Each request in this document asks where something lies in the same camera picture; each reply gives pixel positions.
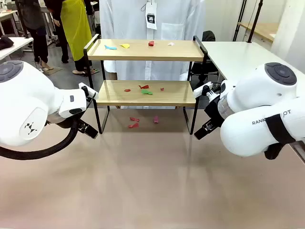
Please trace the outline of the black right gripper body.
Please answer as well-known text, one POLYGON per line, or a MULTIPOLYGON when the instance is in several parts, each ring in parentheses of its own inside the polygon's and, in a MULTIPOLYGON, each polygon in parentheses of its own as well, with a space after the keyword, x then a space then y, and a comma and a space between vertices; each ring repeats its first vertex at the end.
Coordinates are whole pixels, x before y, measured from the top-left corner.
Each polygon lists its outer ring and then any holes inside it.
POLYGON ((209 102, 209 104, 204 110, 205 113, 210 117, 210 121, 213 125, 221 125, 224 122, 224 119, 218 111, 219 100, 220 96, 217 95, 212 101, 209 102))

